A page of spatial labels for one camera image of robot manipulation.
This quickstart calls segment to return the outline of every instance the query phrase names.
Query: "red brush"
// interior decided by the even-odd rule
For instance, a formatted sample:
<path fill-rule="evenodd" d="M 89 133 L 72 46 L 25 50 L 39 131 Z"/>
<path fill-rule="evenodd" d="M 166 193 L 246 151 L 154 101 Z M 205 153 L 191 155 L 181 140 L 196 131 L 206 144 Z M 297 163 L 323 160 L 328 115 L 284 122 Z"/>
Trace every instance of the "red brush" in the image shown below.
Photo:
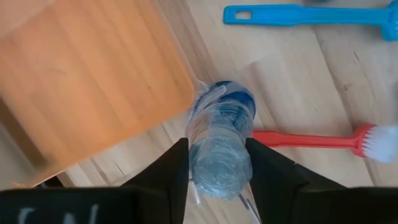
<path fill-rule="evenodd" d="M 269 147 L 323 147 L 351 149 L 361 157 L 370 157 L 380 162 L 392 162 L 398 148 L 397 126 L 375 126 L 358 128 L 350 138 L 283 134 L 275 131 L 255 131 L 253 137 Z"/>

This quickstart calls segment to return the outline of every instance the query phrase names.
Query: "blue handle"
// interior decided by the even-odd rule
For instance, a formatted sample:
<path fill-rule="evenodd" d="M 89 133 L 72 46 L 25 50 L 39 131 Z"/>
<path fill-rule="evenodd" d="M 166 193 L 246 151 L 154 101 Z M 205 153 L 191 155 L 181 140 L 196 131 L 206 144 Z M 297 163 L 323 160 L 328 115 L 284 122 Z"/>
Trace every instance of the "blue handle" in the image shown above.
<path fill-rule="evenodd" d="M 250 14 L 247 19 L 236 18 L 240 12 Z M 381 26 L 389 21 L 390 9 L 347 9 L 303 7 L 296 4 L 227 6 L 224 23 L 294 26 L 297 24 L 365 24 Z"/>

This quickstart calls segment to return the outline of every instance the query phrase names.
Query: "white bristles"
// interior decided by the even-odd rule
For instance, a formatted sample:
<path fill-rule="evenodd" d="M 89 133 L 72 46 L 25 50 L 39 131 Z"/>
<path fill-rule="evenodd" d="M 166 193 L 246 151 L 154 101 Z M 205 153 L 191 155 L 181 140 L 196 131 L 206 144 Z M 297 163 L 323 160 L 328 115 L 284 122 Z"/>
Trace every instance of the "white bristles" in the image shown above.
<path fill-rule="evenodd" d="M 379 162 L 392 162 L 398 152 L 398 126 L 376 126 L 365 135 L 365 156 Z"/>

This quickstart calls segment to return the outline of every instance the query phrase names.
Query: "red handle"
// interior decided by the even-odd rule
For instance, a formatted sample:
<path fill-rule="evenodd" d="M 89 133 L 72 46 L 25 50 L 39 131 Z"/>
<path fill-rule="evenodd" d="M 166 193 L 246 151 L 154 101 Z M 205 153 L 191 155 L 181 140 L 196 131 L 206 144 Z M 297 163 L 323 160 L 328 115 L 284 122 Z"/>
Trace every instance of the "red handle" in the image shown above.
<path fill-rule="evenodd" d="M 255 131 L 253 137 L 269 147 L 323 147 L 358 150 L 358 138 L 336 138 L 328 136 L 309 136 L 282 134 L 275 131 Z"/>

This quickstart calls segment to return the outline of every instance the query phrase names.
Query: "blue brush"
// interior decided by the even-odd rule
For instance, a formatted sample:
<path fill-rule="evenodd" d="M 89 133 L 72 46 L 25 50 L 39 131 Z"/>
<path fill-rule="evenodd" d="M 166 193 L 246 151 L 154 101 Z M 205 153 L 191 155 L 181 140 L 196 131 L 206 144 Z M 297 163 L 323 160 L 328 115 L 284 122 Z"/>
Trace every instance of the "blue brush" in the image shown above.
<path fill-rule="evenodd" d="M 249 14 L 238 19 L 239 13 Z M 385 40 L 398 40 L 398 1 L 387 9 L 303 7 L 296 4 L 227 6 L 225 24 L 294 26 L 298 24 L 363 24 L 380 26 Z"/>

